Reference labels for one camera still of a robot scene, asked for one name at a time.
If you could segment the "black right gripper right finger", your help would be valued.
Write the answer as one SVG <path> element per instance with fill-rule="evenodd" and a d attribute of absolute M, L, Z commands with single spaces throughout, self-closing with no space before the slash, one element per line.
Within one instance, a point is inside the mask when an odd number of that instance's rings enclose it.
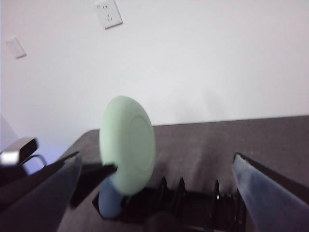
<path fill-rule="evenodd" d="M 234 179 L 259 232 L 307 232 L 309 188 L 236 153 Z"/>

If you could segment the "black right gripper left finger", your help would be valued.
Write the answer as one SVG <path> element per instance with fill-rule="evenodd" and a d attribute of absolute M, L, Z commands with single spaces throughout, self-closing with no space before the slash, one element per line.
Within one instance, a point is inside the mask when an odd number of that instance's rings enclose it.
<path fill-rule="evenodd" d="M 0 187 L 2 232 L 55 232 L 76 189 L 82 157 L 74 152 Z"/>

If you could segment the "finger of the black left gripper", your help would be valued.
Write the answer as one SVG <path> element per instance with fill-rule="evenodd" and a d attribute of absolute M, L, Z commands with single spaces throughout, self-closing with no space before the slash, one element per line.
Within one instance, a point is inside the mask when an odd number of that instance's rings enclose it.
<path fill-rule="evenodd" d="M 78 207 L 107 176 L 115 172 L 116 165 L 114 164 L 88 163 L 83 165 L 71 198 L 71 206 Z"/>

